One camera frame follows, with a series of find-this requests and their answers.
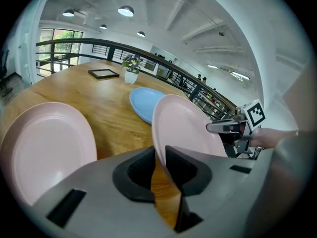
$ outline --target black slot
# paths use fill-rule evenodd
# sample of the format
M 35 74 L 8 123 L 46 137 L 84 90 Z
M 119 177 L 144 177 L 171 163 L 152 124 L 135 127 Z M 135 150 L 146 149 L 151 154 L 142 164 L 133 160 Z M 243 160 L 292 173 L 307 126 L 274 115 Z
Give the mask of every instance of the black slot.
M 63 228 L 85 195 L 84 191 L 72 189 L 47 215 L 47 218 Z
M 183 196 L 202 193 L 212 179 L 210 168 L 182 152 L 165 147 L 166 167 Z
M 181 197 L 179 204 L 179 211 L 177 216 L 177 222 L 174 230 L 181 233 L 189 228 L 202 222 L 203 219 L 196 213 L 190 212 L 185 197 Z
M 242 167 L 242 166 L 237 166 L 237 165 L 233 165 L 230 169 L 234 170 L 234 171 L 238 171 L 241 173 L 245 173 L 245 174 L 249 174 L 251 172 L 250 168 L 246 168 L 246 167 Z
M 142 153 L 120 163 L 112 173 L 114 186 L 132 201 L 154 203 L 151 180 L 155 169 L 155 150 L 151 146 Z

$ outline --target gray plastic housing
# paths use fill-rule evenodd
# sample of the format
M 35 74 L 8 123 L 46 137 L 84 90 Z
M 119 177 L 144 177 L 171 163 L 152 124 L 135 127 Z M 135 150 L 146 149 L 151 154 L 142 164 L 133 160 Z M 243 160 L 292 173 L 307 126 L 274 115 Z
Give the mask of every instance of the gray plastic housing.
M 51 237 L 165 238 L 258 237 L 294 205 L 316 163 L 316 134 L 284 139 L 258 160 L 208 156 L 177 148 L 207 164 L 212 180 L 199 195 L 185 197 L 189 210 L 203 221 L 176 233 L 152 203 L 131 201 L 112 183 L 112 171 L 144 149 L 90 163 L 45 193 L 33 207 L 23 206 L 30 219 Z M 249 174 L 232 165 L 252 168 Z M 47 214 L 73 188 L 87 192 L 64 228 Z

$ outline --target potted plant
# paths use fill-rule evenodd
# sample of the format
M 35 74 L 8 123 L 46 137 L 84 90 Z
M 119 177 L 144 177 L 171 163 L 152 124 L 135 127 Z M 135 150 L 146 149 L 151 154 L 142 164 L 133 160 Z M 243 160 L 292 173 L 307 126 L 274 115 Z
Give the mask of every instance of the potted plant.
M 122 67 L 126 67 L 124 82 L 134 84 L 139 75 L 140 62 L 143 61 L 138 55 L 128 55 L 122 62 Z

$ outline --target tree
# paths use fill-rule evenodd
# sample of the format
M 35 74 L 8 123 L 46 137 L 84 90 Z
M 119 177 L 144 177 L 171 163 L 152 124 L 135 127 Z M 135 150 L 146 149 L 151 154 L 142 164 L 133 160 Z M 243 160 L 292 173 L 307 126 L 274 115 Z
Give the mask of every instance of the tree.
M 62 34 L 58 34 L 55 36 L 55 40 L 57 39 L 67 39 L 73 37 L 73 31 L 64 30 Z M 66 43 L 56 43 L 55 48 L 58 52 L 70 52 L 70 44 Z

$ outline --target blue plate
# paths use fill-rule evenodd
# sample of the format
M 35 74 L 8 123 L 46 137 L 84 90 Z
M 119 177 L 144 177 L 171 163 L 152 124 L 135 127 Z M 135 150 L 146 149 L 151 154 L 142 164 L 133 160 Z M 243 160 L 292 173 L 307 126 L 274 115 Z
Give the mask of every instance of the blue plate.
M 137 115 L 149 124 L 152 124 L 152 116 L 155 105 L 165 94 L 151 88 L 135 88 L 130 93 L 130 103 Z

